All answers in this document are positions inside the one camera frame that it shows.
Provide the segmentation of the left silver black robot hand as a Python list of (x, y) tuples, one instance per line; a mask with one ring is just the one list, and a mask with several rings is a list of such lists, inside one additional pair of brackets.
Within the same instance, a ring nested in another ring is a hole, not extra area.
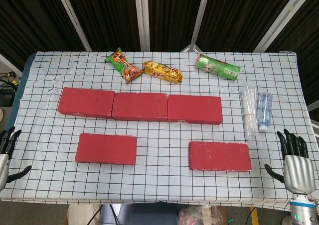
[(21, 130), (14, 132), (15, 127), (12, 126), (8, 130), (0, 133), (0, 190), (2, 191), (6, 184), (25, 176), (32, 168), (27, 166), (21, 172), (10, 175), (9, 165), (12, 159), (15, 143), (21, 134)]

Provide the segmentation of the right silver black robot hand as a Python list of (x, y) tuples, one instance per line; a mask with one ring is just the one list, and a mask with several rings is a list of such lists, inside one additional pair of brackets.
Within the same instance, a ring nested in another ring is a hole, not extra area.
[(269, 164), (265, 164), (267, 173), (283, 183), (293, 194), (311, 194), (316, 190), (315, 174), (305, 140), (287, 129), (284, 129), (283, 133), (277, 131), (277, 136), (280, 140), (284, 171), (282, 175), (278, 174)]

